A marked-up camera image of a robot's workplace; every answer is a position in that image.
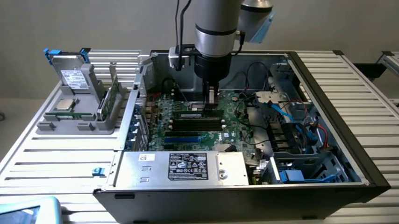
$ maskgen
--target green circuit board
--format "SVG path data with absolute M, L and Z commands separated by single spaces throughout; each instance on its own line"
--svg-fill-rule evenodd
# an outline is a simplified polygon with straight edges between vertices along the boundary
M 169 131 L 168 123 L 172 118 L 173 112 L 192 111 L 195 104 L 201 102 L 196 101 L 175 101 L 171 96 L 163 95 L 149 100 L 145 107 L 145 117 L 149 127 L 151 142 L 148 145 L 148 151 L 211 151 L 216 148 L 228 147 L 235 145 L 239 152 L 243 152 L 245 157 L 251 157 L 255 152 L 254 139 L 247 138 L 247 143 L 239 136 L 241 131 L 243 136 L 248 134 L 251 128 L 240 124 L 235 116 L 235 109 L 240 102 L 232 101 L 232 96 L 239 97 L 232 91 L 224 91 L 219 95 L 219 105 L 216 110 L 224 110 L 223 119 L 225 127 L 221 131 L 199 132 L 200 142 L 199 143 L 165 143 L 165 132 Z M 237 109 L 243 112 L 244 104 L 240 104 Z M 248 123 L 248 119 L 240 118 L 240 121 Z M 165 149 L 165 145 L 172 145 L 172 149 Z

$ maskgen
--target gray wall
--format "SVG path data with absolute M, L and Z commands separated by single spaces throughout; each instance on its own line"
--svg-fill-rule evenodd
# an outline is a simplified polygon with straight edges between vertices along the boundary
M 3 0 L 0 97 L 45 98 L 57 81 L 41 50 L 167 49 L 176 0 Z M 266 41 L 244 49 L 340 49 L 355 62 L 399 50 L 399 0 L 274 0 Z M 184 42 L 193 42 L 193 8 Z M 394 88 L 392 82 L 382 86 Z

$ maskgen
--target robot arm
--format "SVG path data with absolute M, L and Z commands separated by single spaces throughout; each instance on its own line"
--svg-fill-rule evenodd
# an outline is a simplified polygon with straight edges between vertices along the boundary
M 169 63 L 180 70 L 189 56 L 195 57 L 193 70 L 203 79 L 204 103 L 212 108 L 217 105 L 219 81 L 229 72 L 235 39 L 240 38 L 241 45 L 244 40 L 249 42 L 264 36 L 272 4 L 268 0 L 197 0 L 195 3 L 196 42 L 171 48 Z

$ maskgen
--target motherboard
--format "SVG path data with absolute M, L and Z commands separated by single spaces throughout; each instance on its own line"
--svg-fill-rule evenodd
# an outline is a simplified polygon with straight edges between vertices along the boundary
M 254 157 L 255 146 L 252 145 L 251 128 L 241 124 L 248 124 L 248 116 L 243 112 L 244 104 L 239 103 L 241 100 L 240 95 L 244 96 L 243 93 L 235 93 L 233 91 L 223 91 L 219 94 L 219 105 L 213 110 L 216 115 L 207 115 L 208 120 L 205 122 L 212 122 L 211 119 L 215 117 L 220 119 L 220 127 L 216 126 L 212 131 L 201 131 L 201 127 L 199 127 L 185 132 L 180 130 L 176 132 L 175 129 L 171 129 L 171 122 L 179 115 L 201 115 L 201 101 L 179 101 L 175 100 L 176 97 L 171 94 L 149 96 L 145 107 L 145 118 L 151 133 L 148 151 L 236 150 L 243 152 L 247 159 Z

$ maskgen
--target warning label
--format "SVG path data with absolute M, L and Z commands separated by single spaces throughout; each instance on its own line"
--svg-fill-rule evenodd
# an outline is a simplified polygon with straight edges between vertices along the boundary
M 61 70 L 61 73 L 72 90 L 88 90 L 85 77 L 80 70 Z
M 200 181 L 208 179 L 208 161 L 205 153 L 171 153 L 171 181 Z

